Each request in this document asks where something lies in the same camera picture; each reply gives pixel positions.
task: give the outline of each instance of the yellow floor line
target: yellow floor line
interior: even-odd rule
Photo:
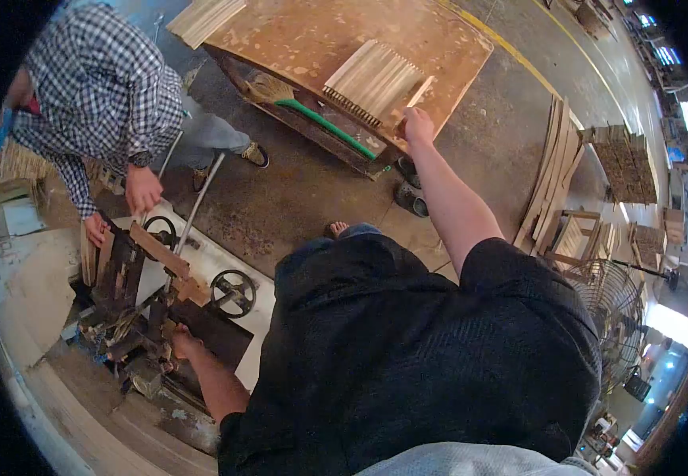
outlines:
[[[611,90],[611,88],[608,86],[608,83],[606,82],[606,78],[603,77],[600,71],[598,71],[598,67],[596,66],[596,63],[592,62],[590,59],[590,56],[588,56],[587,52],[585,51],[582,46],[579,45],[577,42],[577,39],[572,35],[572,33],[569,33],[567,28],[560,22],[558,19],[550,13],[550,11],[545,7],[545,5],[542,5],[541,0],[532,0],[532,2],[539,7],[540,10],[545,12],[550,17],[550,20],[553,20],[554,24],[557,24],[558,27],[561,29],[563,33],[566,33],[566,35],[569,37],[569,39],[574,43],[574,46],[576,46],[579,51],[582,52],[582,55],[585,56],[585,59],[587,60],[588,63],[590,63],[590,66],[596,71],[596,74],[598,75],[598,78],[601,80],[603,85],[606,87],[606,90],[608,91],[609,95],[611,96],[611,99],[614,100],[614,104],[617,105],[617,108],[619,109],[619,113],[622,115],[622,119],[625,121],[625,124],[629,124],[629,121],[627,121],[627,116],[625,116],[625,112],[622,109],[622,106],[619,104],[619,100],[617,100],[617,97],[614,96],[614,91]]]
[[[537,71],[537,68],[535,68],[534,65],[532,65],[529,62],[529,60],[521,54],[520,51],[518,51],[512,44],[505,41],[505,38],[497,34],[492,28],[484,24],[482,20],[474,17],[472,14],[466,12],[465,10],[463,10],[463,8],[455,5],[449,0],[437,0],[437,3],[447,8],[450,12],[453,12],[454,14],[463,18],[465,21],[472,24],[474,27],[483,31],[493,41],[501,45],[505,51],[511,53],[511,56],[513,56],[513,58],[516,61],[521,63],[522,66],[524,66],[535,78],[537,78],[537,80],[545,87],[545,89],[548,90],[548,92],[550,92],[553,96],[559,99],[563,99],[561,98],[561,95],[558,94],[558,91],[556,91],[556,88],[554,88],[553,85],[550,82],[548,82],[548,80],[546,80],[545,77],[542,76],[542,74],[539,71]]]

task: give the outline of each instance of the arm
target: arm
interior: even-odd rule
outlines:
[[[103,229],[106,222],[98,213],[95,202],[90,197],[90,185],[87,181],[87,173],[82,160],[76,155],[49,155],[46,157],[56,168],[69,193],[69,200],[77,207],[77,212],[85,222],[88,238],[100,248],[106,240]]]
[[[490,207],[465,185],[434,148],[434,123],[417,107],[405,110],[405,138],[429,216],[460,276],[468,252],[488,238],[504,238]]]
[[[76,8],[67,13],[66,23],[73,43],[82,51],[83,68],[90,75],[111,77],[127,88],[130,118],[125,198],[135,215],[151,210],[163,192],[149,164],[154,159],[151,143],[160,128],[159,88],[166,80],[164,58],[142,31],[109,5]]]
[[[244,413],[249,392],[233,372],[225,369],[204,343],[194,338],[188,327],[178,324],[172,336],[173,351],[178,359],[187,359],[198,376],[202,395],[211,417],[219,424],[226,415]]]

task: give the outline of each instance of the wristwatch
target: wristwatch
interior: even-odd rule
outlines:
[[[147,150],[133,154],[130,157],[130,163],[136,167],[147,167],[154,161],[154,156]]]

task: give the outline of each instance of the jeans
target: jeans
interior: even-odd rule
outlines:
[[[249,137],[233,129],[225,119],[204,112],[201,104],[185,91],[181,93],[180,98],[183,101],[183,109],[188,111],[190,116],[183,118],[183,137],[172,152],[167,168],[188,167],[203,170],[209,167],[215,157],[214,149],[240,154],[249,147]],[[154,159],[150,165],[151,170],[158,171],[161,168],[168,152],[169,148]]]
[[[381,234],[381,230],[371,225],[370,223],[358,223],[357,225],[351,225],[348,229],[344,230],[339,235],[339,240],[344,240],[357,236],[358,234]],[[331,238],[326,238],[321,236],[310,240],[309,242],[302,244],[301,247],[294,250],[291,254],[283,258],[278,265],[275,267],[275,282],[280,280],[285,280],[296,271],[301,264],[317,253],[318,251],[328,248],[334,240]]]

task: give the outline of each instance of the bare foot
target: bare foot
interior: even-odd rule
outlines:
[[[334,238],[339,238],[339,235],[348,229],[349,225],[344,222],[333,222],[331,223],[331,232],[333,232]]]

